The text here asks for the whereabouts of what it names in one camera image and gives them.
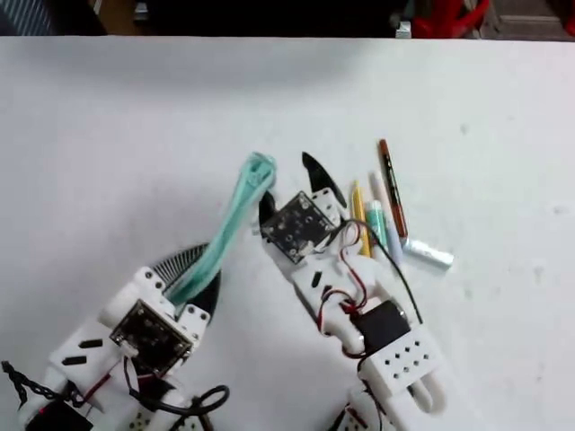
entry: chain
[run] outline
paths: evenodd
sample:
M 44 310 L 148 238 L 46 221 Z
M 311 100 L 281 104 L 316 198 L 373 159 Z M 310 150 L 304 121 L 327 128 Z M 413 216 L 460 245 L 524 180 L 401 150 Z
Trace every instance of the chain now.
M 66 391 L 65 394 L 56 393 L 50 388 L 30 380 L 19 371 L 14 370 L 14 367 L 7 361 L 2 362 L 2 370 L 8 374 L 8 378 L 13 383 L 16 392 L 18 392 L 18 397 L 20 398 L 19 408 L 28 400 L 28 394 L 24 386 L 28 387 L 36 395 L 44 397 L 46 400 L 70 401 L 76 408 L 82 407 L 84 404 L 84 399 L 82 399 L 82 396 L 77 391 Z

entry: circuit board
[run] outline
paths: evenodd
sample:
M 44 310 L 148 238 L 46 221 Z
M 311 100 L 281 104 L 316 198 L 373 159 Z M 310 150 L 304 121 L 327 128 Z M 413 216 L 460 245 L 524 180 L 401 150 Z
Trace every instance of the circuit board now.
M 136 348 L 134 362 L 156 375 L 165 374 L 191 349 L 190 341 L 143 301 L 136 302 L 110 338 Z
M 334 229 L 313 200 L 300 191 L 261 226 L 261 234 L 297 264 Z

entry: plastic handle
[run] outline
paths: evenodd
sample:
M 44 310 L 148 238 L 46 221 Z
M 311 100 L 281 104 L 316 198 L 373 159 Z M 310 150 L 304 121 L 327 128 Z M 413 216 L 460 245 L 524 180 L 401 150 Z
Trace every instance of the plastic handle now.
M 242 221 L 260 201 L 276 179 L 276 163 L 272 157 L 252 153 L 243 164 L 234 195 L 219 232 L 201 258 L 174 283 L 167 294 L 174 305 L 181 305 L 199 294 L 216 276 Z

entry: yellow pencil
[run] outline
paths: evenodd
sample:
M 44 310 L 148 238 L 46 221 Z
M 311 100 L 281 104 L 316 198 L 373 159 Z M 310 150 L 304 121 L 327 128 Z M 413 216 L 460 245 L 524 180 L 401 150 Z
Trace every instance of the yellow pencil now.
M 357 181 L 353 182 L 353 190 L 351 191 L 351 214 L 353 218 L 366 221 L 366 213 L 363 207 L 363 193 L 361 192 L 361 187 L 358 185 Z M 369 237 L 367 235 L 367 230 L 365 227 L 361 227 L 361 251 L 360 253 L 364 256 L 371 258 L 371 251 L 369 250 Z

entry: white table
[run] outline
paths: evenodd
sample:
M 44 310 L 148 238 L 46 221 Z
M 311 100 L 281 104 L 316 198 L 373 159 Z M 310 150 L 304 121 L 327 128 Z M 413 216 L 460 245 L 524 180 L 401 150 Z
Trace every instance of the white table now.
M 463 385 L 500 429 L 573 429 L 574 70 L 570 44 L 1 39 L 1 357 L 40 379 L 139 266 L 209 240 L 250 151 L 289 198 L 302 150 L 347 189 L 386 137 L 410 232 L 456 255 L 407 275 Z M 223 283 L 182 380 L 231 387 L 218 430 L 324 430 L 353 362 L 247 230 Z M 5 429 L 17 405 L 0 377 Z

